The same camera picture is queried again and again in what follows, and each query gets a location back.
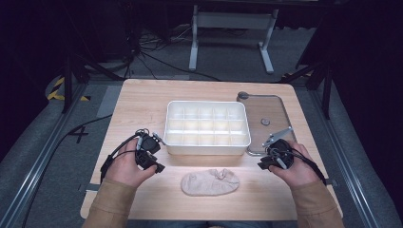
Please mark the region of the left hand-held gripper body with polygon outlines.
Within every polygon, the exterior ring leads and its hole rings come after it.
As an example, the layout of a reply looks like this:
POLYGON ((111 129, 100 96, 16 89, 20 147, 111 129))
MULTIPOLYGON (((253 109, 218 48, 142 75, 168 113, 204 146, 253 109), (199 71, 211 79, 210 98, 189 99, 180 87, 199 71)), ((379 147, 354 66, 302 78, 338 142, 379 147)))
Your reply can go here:
POLYGON ((160 143, 162 142, 158 134, 149 134, 149 131, 139 129, 135 132, 135 137, 138 139, 135 150, 135 161, 138 165, 144 165, 144 154, 149 153, 154 156, 160 149, 160 143))

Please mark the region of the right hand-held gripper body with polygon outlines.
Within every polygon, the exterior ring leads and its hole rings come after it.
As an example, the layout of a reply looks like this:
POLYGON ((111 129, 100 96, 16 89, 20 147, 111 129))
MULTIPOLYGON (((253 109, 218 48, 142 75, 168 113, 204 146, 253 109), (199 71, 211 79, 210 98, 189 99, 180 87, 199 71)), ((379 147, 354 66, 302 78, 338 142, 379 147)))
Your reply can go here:
POLYGON ((292 131, 293 128, 289 126, 286 129, 271 134, 268 140, 262 144, 265 148, 266 156, 277 156, 277 161, 274 161, 274 166, 276 167, 289 169, 294 163, 292 147, 283 139, 285 135, 292 131))

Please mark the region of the beige sock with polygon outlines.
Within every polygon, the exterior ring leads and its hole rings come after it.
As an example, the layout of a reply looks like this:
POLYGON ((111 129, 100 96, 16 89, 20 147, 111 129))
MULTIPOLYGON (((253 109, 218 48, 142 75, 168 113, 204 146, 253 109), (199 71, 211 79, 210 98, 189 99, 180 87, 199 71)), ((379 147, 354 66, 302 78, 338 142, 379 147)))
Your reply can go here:
POLYGON ((208 169, 186 174, 181 189, 191 197, 216 197, 230 194, 240 186, 240 179, 228 169, 208 169))

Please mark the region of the white divided storage box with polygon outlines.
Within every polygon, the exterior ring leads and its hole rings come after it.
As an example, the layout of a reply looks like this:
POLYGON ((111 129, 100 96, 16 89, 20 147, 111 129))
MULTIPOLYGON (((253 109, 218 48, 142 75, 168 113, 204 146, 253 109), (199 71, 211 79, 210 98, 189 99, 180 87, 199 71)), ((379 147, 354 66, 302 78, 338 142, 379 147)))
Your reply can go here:
POLYGON ((172 101, 163 141, 171 155, 240 156, 251 143, 240 102, 172 101))

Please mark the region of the person's right hand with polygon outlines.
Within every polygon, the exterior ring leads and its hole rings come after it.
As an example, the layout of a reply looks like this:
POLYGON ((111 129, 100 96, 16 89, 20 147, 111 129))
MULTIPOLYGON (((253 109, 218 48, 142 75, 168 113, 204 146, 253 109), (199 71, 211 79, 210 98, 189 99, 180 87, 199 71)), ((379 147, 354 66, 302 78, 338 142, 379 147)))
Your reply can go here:
POLYGON ((284 180, 290 188, 320 181, 320 177, 312 167, 299 158, 294 159, 294 163, 289 169, 271 165, 269 171, 284 180))

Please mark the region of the person's left hand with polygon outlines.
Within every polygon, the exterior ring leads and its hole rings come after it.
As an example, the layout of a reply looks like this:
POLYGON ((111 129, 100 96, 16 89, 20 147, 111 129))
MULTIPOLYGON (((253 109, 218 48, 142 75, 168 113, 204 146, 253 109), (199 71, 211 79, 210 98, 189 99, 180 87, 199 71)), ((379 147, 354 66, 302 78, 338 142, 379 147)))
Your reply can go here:
POLYGON ((145 180, 155 174, 155 166, 141 170, 135 161, 137 139, 126 143, 118 152, 118 156, 109 166, 105 179, 120 182, 138 188, 145 180))

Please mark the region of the clear box lid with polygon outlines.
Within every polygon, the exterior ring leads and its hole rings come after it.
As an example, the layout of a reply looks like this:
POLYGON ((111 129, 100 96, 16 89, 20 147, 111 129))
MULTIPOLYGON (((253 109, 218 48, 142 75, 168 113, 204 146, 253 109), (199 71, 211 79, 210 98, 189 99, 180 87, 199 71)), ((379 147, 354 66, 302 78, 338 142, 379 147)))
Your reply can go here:
POLYGON ((238 93, 237 101, 245 106, 251 143, 247 147, 250 156, 265 156, 265 148, 275 139, 295 142, 296 136, 282 99, 276 95, 255 95, 245 91, 238 93))

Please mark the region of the black tripod stand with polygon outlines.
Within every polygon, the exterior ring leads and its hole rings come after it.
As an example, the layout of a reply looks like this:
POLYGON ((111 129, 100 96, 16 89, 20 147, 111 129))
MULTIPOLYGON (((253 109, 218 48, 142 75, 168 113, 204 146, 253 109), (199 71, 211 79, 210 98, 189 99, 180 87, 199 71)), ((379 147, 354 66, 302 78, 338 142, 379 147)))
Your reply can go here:
POLYGON ((329 106, 331 97, 331 87, 333 79, 333 71, 331 70, 331 65, 328 61, 317 62, 312 65, 306 66, 297 72, 292 74, 286 73, 278 81, 279 84, 289 84, 300 78, 303 75, 310 73, 308 81, 305 86, 308 90, 317 90, 320 85, 323 85, 322 99, 321 99, 321 109, 324 117, 329 120, 329 106))
POLYGON ((67 55, 64 65, 64 79, 65 79, 65 100, 62 113, 65 114, 72 107, 73 103, 73 85, 72 78, 75 77, 79 84, 87 84, 89 81, 89 74, 86 66, 90 66, 101 74, 105 75, 112 81, 123 81, 124 78, 118 76, 105 67, 80 56, 77 53, 71 52, 67 55))

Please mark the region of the yellow black floor tape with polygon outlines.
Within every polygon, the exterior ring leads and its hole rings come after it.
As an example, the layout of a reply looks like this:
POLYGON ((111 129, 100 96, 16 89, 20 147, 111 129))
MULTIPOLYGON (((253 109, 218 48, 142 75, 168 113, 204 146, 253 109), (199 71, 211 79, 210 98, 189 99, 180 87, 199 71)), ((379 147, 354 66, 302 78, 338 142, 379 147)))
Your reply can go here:
MULTIPOLYGON (((60 76, 59 79, 55 82, 52 90, 50 91, 50 93, 48 95, 48 100, 59 100, 59 101, 65 100, 64 95, 58 94, 58 91, 64 82, 65 82, 65 77, 60 76)), ((82 96, 80 98, 80 101, 83 101, 83 102, 89 102, 90 100, 91 100, 91 96, 82 96)))

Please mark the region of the white metal stand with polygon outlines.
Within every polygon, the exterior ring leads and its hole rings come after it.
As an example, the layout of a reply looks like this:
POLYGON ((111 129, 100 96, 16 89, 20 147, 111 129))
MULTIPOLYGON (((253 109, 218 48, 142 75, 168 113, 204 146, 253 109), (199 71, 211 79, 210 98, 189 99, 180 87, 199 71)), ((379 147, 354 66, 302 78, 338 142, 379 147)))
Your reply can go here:
POLYGON ((268 14, 209 12, 200 11, 198 5, 193 6, 192 15, 192 44, 188 68, 195 70, 198 61, 198 29, 260 29, 265 30, 265 38, 259 42, 259 52, 265 70, 268 74, 274 72, 274 67, 268 51, 269 42, 278 19, 278 10, 268 14))

